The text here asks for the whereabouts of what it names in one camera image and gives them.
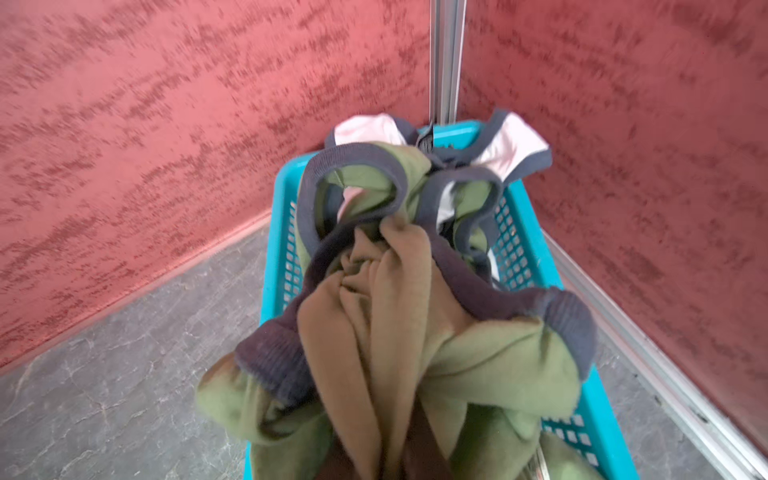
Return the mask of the olive green tank top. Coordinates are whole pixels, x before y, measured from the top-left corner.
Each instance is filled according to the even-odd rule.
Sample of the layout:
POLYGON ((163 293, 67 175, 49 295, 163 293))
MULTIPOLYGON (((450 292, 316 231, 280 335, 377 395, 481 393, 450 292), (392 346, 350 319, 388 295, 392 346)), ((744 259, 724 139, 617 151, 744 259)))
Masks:
POLYGON ((199 409, 256 479, 595 479, 542 427, 579 403, 596 325, 573 293, 495 285, 508 174, 383 142, 307 164, 303 284, 202 377, 199 409))

